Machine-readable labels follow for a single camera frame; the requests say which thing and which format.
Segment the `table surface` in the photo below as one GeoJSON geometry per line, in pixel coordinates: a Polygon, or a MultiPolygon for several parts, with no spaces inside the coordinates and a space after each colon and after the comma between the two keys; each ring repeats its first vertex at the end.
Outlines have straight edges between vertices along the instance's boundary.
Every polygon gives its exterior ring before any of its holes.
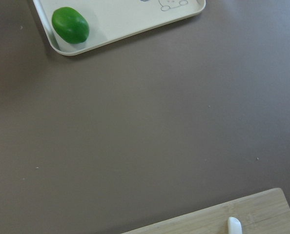
{"type": "Polygon", "coordinates": [[[274,187],[290,205],[290,0],[75,56],[0,0],[0,234],[119,234],[274,187]]]}

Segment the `cutting board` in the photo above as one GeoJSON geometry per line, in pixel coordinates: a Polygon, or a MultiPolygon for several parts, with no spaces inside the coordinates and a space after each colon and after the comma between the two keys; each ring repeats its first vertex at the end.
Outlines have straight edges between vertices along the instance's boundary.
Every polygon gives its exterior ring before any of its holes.
{"type": "Polygon", "coordinates": [[[243,234],[290,234],[290,208],[281,189],[212,206],[124,234],[227,234],[228,217],[238,218],[243,234]]]}

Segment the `white handle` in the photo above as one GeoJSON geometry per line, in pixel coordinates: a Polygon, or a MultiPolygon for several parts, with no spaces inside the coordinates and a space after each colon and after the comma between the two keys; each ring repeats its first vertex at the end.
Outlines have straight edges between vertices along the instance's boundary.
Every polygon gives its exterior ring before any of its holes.
{"type": "Polygon", "coordinates": [[[242,224],[234,217],[228,218],[228,234],[242,234],[242,224]]]}

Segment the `white knife handle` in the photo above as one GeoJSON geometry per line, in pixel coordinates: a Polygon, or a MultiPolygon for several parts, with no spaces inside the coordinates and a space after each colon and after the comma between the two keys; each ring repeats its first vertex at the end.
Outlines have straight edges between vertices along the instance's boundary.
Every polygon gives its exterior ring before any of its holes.
{"type": "Polygon", "coordinates": [[[234,217],[228,218],[228,234],[242,234],[242,224],[234,217]]]}

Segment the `green fruit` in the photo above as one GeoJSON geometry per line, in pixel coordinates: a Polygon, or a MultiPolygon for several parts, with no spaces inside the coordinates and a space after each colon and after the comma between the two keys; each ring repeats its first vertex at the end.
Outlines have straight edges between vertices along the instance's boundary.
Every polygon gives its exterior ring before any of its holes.
{"type": "Polygon", "coordinates": [[[57,34],[71,44],[86,41],[90,31],[85,18],[71,7],[54,11],[52,24],[57,34]]]}

